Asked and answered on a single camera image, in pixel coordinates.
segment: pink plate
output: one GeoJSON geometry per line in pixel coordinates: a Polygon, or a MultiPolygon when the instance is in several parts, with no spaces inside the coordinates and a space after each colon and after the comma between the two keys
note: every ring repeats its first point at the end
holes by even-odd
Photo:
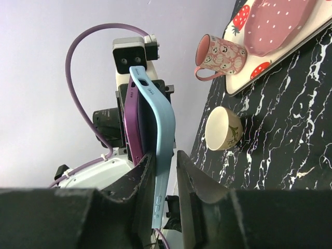
{"type": "Polygon", "coordinates": [[[244,28],[249,54],[263,57],[285,47],[305,25],[316,0],[255,0],[244,28]]]}

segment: red strawberry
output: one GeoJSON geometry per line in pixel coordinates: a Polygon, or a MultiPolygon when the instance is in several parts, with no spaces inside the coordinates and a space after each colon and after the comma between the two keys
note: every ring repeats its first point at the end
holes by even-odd
{"type": "Polygon", "coordinates": [[[259,65],[254,69],[254,71],[251,73],[250,79],[255,78],[257,75],[259,75],[261,72],[263,72],[265,69],[269,67],[269,65],[272,63],[272,61],[267,61],[259,65]]]}
{"type": "Polygon", "coordinates": [[[244,5],[242,9],[237,13],[237,15],[233,19],[233,34],[236,36],[239,34],[241,28],[243,28],[248,15],[250,12],[250,6],[249,5],[244,5]]]}

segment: tray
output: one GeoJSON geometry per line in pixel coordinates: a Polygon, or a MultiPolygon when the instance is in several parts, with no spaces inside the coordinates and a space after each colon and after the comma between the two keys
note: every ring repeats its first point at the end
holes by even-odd
{"type": "MultiPolygon", "coordinates": [[[[310,0],[281,0],[281,1],[310,1],[310,0]]],[[[255,0],[248,0],[240,9],[237,15],[231,20],[224,31],[223,38],[231,42],[244,46],[244,32],[247,18],[239,22],[239,17],[251,10],[255,0]]],[[[226,92],[234,96],[247,86],[251,85],[259,77],[269,72],[279,62],[284,60],[292,52],[296,51],[304,43],[309,41],[320,31],[332,24],[332,1],[317,0],[314,9],[307,22],[301,27],[297,36],[285,47],[273,51],[264,57],[248,54],[246,64],[240,73],[236,75],[226,75],[226,92]]]]}

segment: white cup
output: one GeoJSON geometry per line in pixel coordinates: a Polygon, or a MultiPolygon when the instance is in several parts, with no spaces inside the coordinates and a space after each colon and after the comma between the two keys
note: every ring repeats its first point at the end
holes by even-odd
{"type": "Polygon", "coordinates": [[[230,109],[218,106],[207,118],[205,141],[210,150],[229,149],[241,139],[242,134],[241,120],[230,109]]]}

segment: plate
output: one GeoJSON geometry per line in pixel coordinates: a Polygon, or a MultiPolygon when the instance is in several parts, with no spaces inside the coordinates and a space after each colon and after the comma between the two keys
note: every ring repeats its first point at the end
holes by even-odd
{"type": "Polygon", "coordinates": [[[255,0],[244,29],[244,47],[263,57],[291,42],[307,22],[316,0],[255,0]]]}
{"type": "MultiPolygon", "coordinates": [[[[288,0],[270,0],[269,2],[271,3],[272,1],[276,4],[280,2],[288,2],[288,0]]],[[[248,0],[228,24],[223,35],[225,40],[244,46],[246,25],[247,21],[250,19],[250,15],[252,15],[251,10],[254,8],[254,2],[255,0],[248,0]],[[242,18],[243,14],[246,15],[247,12],[250,14],[248,15],[248,18],[245,18],[246,20],[244,20],[242,18]]],[[[236,95],[331,24],[332,1],[317,1],[307,22],[299,29],[298,34],[293,40],[289,41],[287,45],[283,46],[281,49],[268,53],[263,57],[248,54],[246,64],[238,74],[224,76],[226,92],[231,96],[236,95]]],[[[273,36],[278,35],[278,33],[273,34],[271,32],[269,32],[269,34],[273,36]]]]}

